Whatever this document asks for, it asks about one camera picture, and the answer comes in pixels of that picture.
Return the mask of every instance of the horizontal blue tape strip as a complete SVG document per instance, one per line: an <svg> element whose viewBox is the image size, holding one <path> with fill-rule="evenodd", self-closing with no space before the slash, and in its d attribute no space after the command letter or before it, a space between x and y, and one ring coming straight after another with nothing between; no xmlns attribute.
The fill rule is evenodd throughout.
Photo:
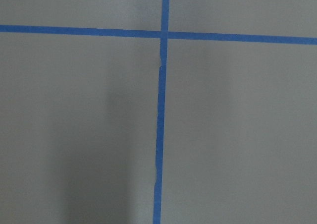
<svg viewBox="0 0 317 224"><path fill-rule="evenodd" d="M309 38L309 37L283 37L283 36L198 33L198 32L169 32L168 38L170 38L170 39L187 39L187 40L211 40L211 41L231 41L231 42L262 42L262 43L286 43L286 44L317 45L317 38Z"/></svg>
<svg viewBox="0 0 317 224"><path fill-rule="evenodd" d="M45 26L15 26L0 25L0 32L16 33L44 33L44 34L66 34L86 36L113 36L113 37L141 37L160 38L160 31L124 30L124 29L99 29L99 28L77 28L77 27L45 27Z"/></svg>

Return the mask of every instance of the blue painter's tape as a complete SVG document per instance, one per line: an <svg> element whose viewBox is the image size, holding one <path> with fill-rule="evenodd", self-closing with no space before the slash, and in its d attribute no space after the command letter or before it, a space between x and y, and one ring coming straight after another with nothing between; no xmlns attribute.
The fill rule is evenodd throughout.
<svg viewBox="0 0 317 224"><path fill-rule="evenodd" d="M44 33L44 34L86 35L86 36L113 36L113 37L141 37L141 38L160 38L160 35L161 35L160 31L77 28L77 27L15 26L15 25L0 25L0 32Z"/></svg>
<svg viewBox="0 0 317 224"><path fill-rule="evenodd" d="M161 37L159 54L161 66L158 75L158 123L156 146L157 179L154 187L153 224L160 224L161 200L162 200L162 175L163 175L163 149L164 149L164 116L165 116L165 90L166 90L166 66L168 46L168 15L169 0L162 0Z"/></svg>
<svg viewBox="0 0 317 224"><path fill-rule="evenodd" d="M188 40L211 40L211 41L231 41L231 42L260 42L260 43L285 43L317 45L317 38L309 37L283 37L283 36L263 36L244 34L221 34L221 33L196 33L196 32L169 32L170 39Z"/></svg>

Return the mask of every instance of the vertical blue tape strip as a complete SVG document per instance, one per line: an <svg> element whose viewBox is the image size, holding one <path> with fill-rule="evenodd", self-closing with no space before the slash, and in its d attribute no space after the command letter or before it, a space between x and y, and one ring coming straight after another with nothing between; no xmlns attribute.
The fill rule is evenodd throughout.
<svg viewBox="0 0 317 224"><path fill-rule="evenodd" d="M154 187L153 224L160 224L162 200L162 175L163 175L163 148L164 148L164 116L165 116L165 88L168 45L168 13L169 0L162 0L160 60L161 66L158 75L158 123L156 146L157 179Z"/></svg>

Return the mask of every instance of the blue tape line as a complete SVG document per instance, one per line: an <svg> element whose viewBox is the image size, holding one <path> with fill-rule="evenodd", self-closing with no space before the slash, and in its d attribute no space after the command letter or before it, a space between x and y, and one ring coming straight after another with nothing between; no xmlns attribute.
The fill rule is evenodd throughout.
<svg viewBox="0 0 317 224"><path fill-rule="evenodd" d="M165 116L165 89L166 89L166 66L168 46L168 14L169 0L162 0L161 37L159 54L161 66L158 74L158 123L157 123L157 146L156 146L156 169L157 179L154 186L153 224L160 224L161 200L162 200L162 174L163 174L163 149L164 149L164 116Z"/></svg>
<svg viewBox="0 0 317 224"><path fill-rule="evenodd" d="M283 37L264 35L244 35L244 34L221 34L221 33L196 33L196 32L169 32L170 39L188 40L211 40L211 41L231 41L231 42L261 42L261 43L286 43L317 45L317 38L309 37Z"/></svg>
<svg viewBox="0 0 317 224"><path fill-rule="evenodd" d="M141 37L160 38L160 31L123 30L123 29L99 29L77 27L42 27L42 26L15 26L0 25L0 32L16 33L45 33L86 36L113 36L113 37Z"/></svg>

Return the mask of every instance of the wall surface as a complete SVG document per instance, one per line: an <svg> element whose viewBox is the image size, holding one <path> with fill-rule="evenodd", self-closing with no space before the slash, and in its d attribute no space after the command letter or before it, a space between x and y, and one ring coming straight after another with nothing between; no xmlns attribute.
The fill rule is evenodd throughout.
<svg viewBox="0 0 317 224"><path fill-rule="evenodd" d="M161 8L0 0L2 26L158 33L0 32L1 224L153 222ZM169 30L317 38L316 8L170 0ZM230 40L168 39L160 223L316 223L317 46Z"/></svg>

